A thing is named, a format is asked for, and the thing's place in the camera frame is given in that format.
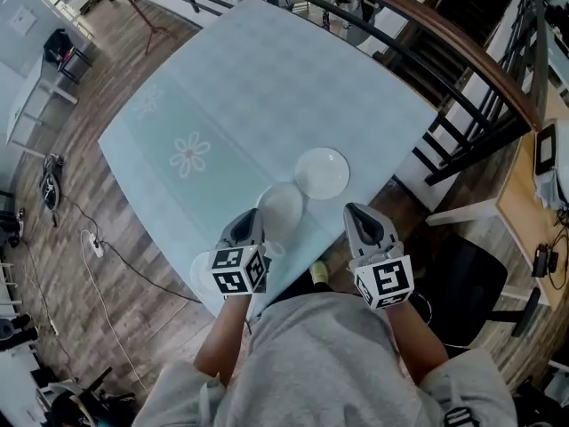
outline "flower pattern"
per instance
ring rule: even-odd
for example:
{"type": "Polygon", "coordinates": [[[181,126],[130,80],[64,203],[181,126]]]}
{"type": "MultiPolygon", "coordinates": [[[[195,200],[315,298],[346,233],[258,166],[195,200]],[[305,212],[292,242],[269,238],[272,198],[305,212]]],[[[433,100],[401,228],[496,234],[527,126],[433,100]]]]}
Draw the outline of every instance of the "flower pattern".
{"type": "Polygon", "coordinates": [[[188,142],[183,139],[174,141],[174,147],[178,153],[170,157],[170,166],[178,166],[181,179],[186,179],[192,171],[203,171],[205,161],[200,155],[210,151],[212,145],[209,142],[200,142],[199,133],[193,132],[188,142]]]}
{"type": "Polygon", "coordinates": [[[158,98],[164,94],[164,91],[156,89],[155,85],[144,91],[142,99],[134,108],[138,113],[137,117],[141,120],[149,112],[154,112],[157,107],[158,98]]]}

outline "gray sweatshirt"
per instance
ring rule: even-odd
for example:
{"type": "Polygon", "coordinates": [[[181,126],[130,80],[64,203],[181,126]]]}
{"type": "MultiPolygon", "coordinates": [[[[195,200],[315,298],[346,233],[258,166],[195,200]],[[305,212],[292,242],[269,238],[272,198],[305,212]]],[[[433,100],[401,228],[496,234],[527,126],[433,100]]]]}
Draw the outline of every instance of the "gray sweatshirt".
{"type": "Polygon", "coordinates": [[[420,387],[398,359],[383,310],[350,294],[299,296],[265,310],[228,390],[187,362],[169,365],[134,427],[443,426],[464,416],[481,426],[517,425],[487,352],[449,360],[420,387]]]}

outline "chair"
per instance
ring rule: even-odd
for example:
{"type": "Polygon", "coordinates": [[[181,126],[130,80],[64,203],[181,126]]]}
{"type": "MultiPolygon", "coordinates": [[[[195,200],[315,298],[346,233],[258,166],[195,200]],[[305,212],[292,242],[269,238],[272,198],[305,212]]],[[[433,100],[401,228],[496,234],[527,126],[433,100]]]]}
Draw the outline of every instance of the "chair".
{"type": "Polygon", "coordinates": [[[469,346],[487,320],[514,323],[511,335],[521,337],[531,324],[541,291],[534,288],[523,310],[493,311],[507,277],[506,268],[491,254],[451,235],[427,276],[417,280],[412,302],[419,312],[429,313],[430,328],[446,345],[469,346]]]}
{"type": "Polygon", "coordinates": [[[49,63],[57,67],[57,70],[63,74],[63,76],[75,84],[79,84],[79,80],[67,68],[73,57],[79,57],[89,68],[92,68],[89,59],[87,59],[80,49],[73,45],[63,28],[55,30],[47,39],[44,44],[44,56],[49,63]]]}

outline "wooden floor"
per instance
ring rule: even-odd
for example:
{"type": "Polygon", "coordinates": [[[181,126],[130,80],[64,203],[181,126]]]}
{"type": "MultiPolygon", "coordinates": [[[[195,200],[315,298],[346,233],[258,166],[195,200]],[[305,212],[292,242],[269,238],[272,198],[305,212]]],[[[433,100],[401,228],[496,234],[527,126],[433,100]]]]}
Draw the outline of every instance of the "wooden floor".
{"type": "MultiPolygon", "coordinates": [[[[148,30],[141,20],[129,7],[101,2],[85,22],[95,35],[101,54],[74,91],[80,101],[74,108],[55,101],[52,115],[62,120],[60,130],[56,134],[43,129],[36,131],[34,140],[38,149],[52,150],[66,158],[62,192],[94,217],[100,225],[101,238],[113,244],[127,261],[156,283],[191,295],[134,215],[97,144],[113,116],[141,83],[196,33],[186,22],[154,6],[144,3],[140,6],[150,19],[167,27],[177,39],[157,38],[150,55],[144,56],[148,30]]],[[[25,233],[49,311],[60,332],[59,342],[47,326],[37,291],[25,276],[33,277],[26,247],[7,252],[8,261],[16,264],[20,285],[17,296],[23,300],[24,310],[42,325],[39,355],[60,377],[73,375],[83,384],[112,366],[114,372],[105,388],[113,392],[134,391],[144,400],[145,392],[108,327],[83,265],[79,234],[83,229],[93,230],[93,226],[64,199],[60,206],[60,226],[52,227],[51,215],[44,210],[37,187],[41,170],[41,160],[23,157],[14,191],[17,207],[24,206],[27,210],[25,233]]],[[[461,190],[461,194],[468,195],[465,191],[461,190]]],[[[373,204],[393,219],[412,254],[415,269],[420,271],[421,262],[436,251],[437,243],[449,229],[434,230],[422,224],[426,211],[395,181],[382,189],[373,204]]],[[[500,250],[509,268],[514,268],[510,271],[520,279],[529,276],[515,244],[508,241],[505,230],[495,223],[486,223],[485,230],[462,232],[477,238],[480,245],[500,250]]],[[[192,359],[211,327],[212,315],[200,304],[149,285],[113,254],[105,254],[102,259],[96,259],[90,251],[87,254],[116,332],[144,385],[150,389],[165,362],[192,359]]],[[[345,239],[340,238],[324,258],[333,269],[333,285],[348,286],[345,267],[350,258],[345,239]]],[[[501,303],[510,305],[511,301],[501,303]]],[[[513,387],[530,373],[542,373],[544,363],[565,332],[567,318],[569,302],[565,301],[555,315],[541,309],[538,321],[524,339],[509,338],[511,326],[488,324],[477,344],[492,352],[513,387]]]]}

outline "power strip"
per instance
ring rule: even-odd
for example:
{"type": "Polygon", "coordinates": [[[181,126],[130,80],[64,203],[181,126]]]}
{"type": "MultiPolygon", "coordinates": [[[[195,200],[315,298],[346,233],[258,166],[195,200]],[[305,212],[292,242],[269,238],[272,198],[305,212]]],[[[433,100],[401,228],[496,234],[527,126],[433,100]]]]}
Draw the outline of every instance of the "power strip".
{"type": "Polygon", "coordinates": [[[89,243],[91,244],[91,248],[95,252],[97,257],[102,258],[103,254],[105,253],[103,252],[103,246],[100,244],[100,242],[97,240],[97,238],[92,232],[89,233],[89,243]]]}

